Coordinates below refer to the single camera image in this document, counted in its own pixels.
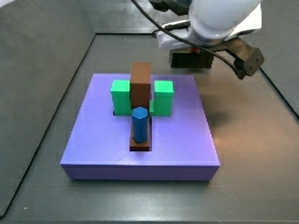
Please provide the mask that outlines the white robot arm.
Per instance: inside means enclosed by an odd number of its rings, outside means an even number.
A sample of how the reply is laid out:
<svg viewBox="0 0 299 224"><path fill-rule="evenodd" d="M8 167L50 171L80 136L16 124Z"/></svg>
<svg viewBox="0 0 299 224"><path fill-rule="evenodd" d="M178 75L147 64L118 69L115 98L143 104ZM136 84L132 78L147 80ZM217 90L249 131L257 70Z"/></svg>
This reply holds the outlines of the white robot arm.
<svg viewBox="0 0 299 224"><path fill-rule="evenodd" d="M173 34L199 46L215 46L262 28L263 0L150 0L159 11L189 15L190 25Z"/></svg>

